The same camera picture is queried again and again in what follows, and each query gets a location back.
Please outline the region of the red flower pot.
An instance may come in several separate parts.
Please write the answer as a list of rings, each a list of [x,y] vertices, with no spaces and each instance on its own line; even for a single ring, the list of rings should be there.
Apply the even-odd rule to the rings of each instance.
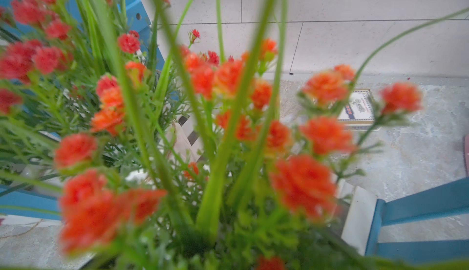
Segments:
[[[173,72],[160,71],[127,0],[12,0],[1,9],[1,179],[61,191],[94,170],[115,190],[141,168],[180,111]]]
[[[209,172],[171,166],[154,140],[158,121],[144,97],[146,73],[124,59],[134,48],[111,21],[115,0],[80,0],[100,28],[117,85],[99,98],[92,133],[131,132],[153,184],[130,188],[92,166],[66,183],[61,199],[64,252],[95,251],[96,263],[132,270],[408,270],[403,261],[366,258],[326,230],[338,182],[356,157],[376,151],[338,121],[360,72],[345,65],[315,75],[299,94],[308,121],[277,120],[288,0],[266,0],[252,46],[212,64],[177,43],[165,0],[153,0],[171,46],[161,78],[181,79]]]

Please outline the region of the red flower pot back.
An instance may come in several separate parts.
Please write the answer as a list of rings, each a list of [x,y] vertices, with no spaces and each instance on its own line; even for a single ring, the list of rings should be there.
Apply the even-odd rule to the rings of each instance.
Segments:
[[[115,190],[141,168],[180,111],[173,72],[160,71],[127,0],[12,0],[1,9],[1,179],[61,191],[94,170]]]

